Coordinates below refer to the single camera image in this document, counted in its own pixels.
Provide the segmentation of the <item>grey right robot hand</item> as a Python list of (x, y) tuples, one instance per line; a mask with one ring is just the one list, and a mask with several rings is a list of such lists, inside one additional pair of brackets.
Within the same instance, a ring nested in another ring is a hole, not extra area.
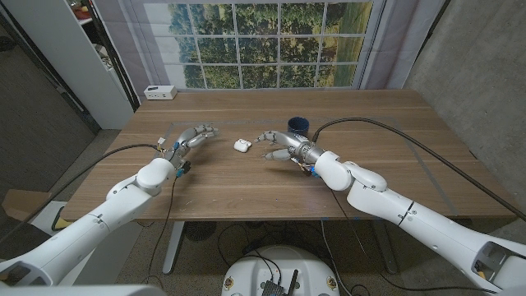
[(263, 155), (266, 160), (290, 160), (298, 156), (298, 149), (309, 140), (293, 132), (278, 132), (274, 130), (260, 134), (255, 142), (269, 141), (271, 145), (281, 145), (284, 148)]

